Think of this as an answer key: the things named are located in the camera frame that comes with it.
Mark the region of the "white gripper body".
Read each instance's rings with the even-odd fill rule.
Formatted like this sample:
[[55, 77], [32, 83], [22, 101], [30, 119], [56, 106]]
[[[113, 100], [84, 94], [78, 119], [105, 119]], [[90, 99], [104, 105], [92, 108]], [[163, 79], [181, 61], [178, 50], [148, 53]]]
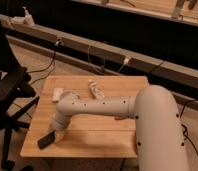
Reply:
[[49, 130], [54, 132], [55, 143], [59, 143], [66, 134], [66, 129], [62, 126], [62, 124], [52, 117]]

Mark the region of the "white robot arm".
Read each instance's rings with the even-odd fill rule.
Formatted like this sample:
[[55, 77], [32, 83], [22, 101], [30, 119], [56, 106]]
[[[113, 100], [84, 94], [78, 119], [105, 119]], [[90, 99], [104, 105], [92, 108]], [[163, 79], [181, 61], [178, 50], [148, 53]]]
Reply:
[[136, 122], [139, 171], [189, 171], [178, 107], [164, 87], [150, 85], [136, 96], [82, 100], [64, 92], [51, 120], [54, 131], [65, 130], [73, 115], [119, 116]]

